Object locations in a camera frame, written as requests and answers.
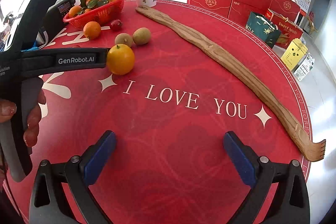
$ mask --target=black cable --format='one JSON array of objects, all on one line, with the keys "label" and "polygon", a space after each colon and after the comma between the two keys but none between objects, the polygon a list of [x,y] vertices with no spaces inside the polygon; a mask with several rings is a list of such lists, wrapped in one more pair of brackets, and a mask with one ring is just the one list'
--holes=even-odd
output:
[{"label": "black cable", "polygon": [[7,185],[7,188],[8,188],[8,191],[9,191],[9,194],[12,198],[12,200],[14,201],[14,204],[15,204],[15,207],[16,207],[16,210],[18,211],[18,214],[19,216],[22,218],[22,221],[23,223],[25,223],[25,220],[23,219],[23,216],[21,214],[21,211],[19,209],[19,206],[17,205],[16,201],[15,201],[15,198],[13,196],[13,193],[12,193],[12,190],[9,186],[9,183],[8,183],[8,178],[7,178],[7,170],[6,170],[6,166],[5,166],[5,155],[3,154],[3,150],[2,150],[2,147],[0,145],[0,150],[1,150],[1,161],[2,161],[2,166],[3,166],[3,173],[5,175],[5,182],[6,182],[6,185]]}]

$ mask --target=white star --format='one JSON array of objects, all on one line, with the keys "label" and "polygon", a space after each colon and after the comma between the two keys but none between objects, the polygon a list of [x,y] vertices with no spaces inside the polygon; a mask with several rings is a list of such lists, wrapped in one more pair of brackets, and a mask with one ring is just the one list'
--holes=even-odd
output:
[{"label": "white star", "polygon": [[103,90],[106,89],[106,88],[108,88],[109,86],[117,85],[116,83],[113,82],[113,80],[112,80],[112,75],[113,75],[113,74],[111,74],[109,77],[107,77],[107,78],[104,79],[104,80],[98,80],[98,81],[101,83],[101,85],[102,85],[102,90],[101,90],[101,92],[103,92]]},{"label": "white star", "polygon": [[[63,72],[57,72],[57,73],[53,73],[48,80],[46,80],[46,82],[44,82],[42,88],[44,90],[49,90],[55,94],[57,94],[58,96],[61,96],[62,98],[65,99],[70,99],[71,98],[71,91],[67,86],[64,85],[56,85],[56,84],[51,84],[49,83],[51,80],[53,80],[56,77],[61,76]],[[45,105],[39,104],[41,107],[41,113],[42,113],[42,118],[45,117],[46,115],[48,115],[48,105],[47,103]]]},{"label": "white star", "polygon": [[265,124],[269,119],[272,119],[272,117],[268,116],[268,114],[265,112],[263,105],[261,105],[261,110],[259,111],[259,113],[254,114],[256,115],[262,122],[262,124],[264,125],[265,128]]}]

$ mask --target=handle loop of bag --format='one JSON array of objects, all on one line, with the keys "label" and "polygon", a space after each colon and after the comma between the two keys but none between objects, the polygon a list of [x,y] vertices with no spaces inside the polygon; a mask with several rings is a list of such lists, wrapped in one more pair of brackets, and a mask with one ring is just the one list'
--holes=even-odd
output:
[{"label": "handle loop of bag", "polygon": [[292,23],[292,22],[289,20],[288,17],[284,17],[282,14],[279,14],[279,15],[282,17],[282,19],[283,19],[285,22],[289,22],[290,24],[296,26],[294,23]]},{"label": "handle loop of bag", "polygon": [[263,17],[261,17],[261,16],[255,16],[255,17],[261,19],[264,22],[264,24],[268,24],[273,30],[275,30],[275,28]]}]

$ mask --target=red fruit basket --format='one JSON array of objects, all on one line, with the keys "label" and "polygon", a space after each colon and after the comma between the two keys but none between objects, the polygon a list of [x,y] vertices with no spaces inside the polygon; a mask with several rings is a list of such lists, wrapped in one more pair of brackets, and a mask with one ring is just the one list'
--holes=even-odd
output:
[{"label": "red fruit basket", "polygon": [[85,14],[78,15],[73,18],[68,17],[68,13],[63,18],[63,22],[67,22],[77,29],[83,30],[86,23],[96,21],[100,26],[116,19],[116,16],[124,7],[125,0],[115,0],[105,4],[99,8],[89,11]]}]

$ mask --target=white wall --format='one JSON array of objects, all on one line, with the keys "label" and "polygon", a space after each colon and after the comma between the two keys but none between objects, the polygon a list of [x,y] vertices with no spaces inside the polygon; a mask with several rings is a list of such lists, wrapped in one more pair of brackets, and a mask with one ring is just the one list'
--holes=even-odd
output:
[{"label": "white wall", "polygon": [[329,66],[334,79],[336,78],[336,0],[330,0],[325,20],[318,31],[315,45],[320,50],[325,62]]}]

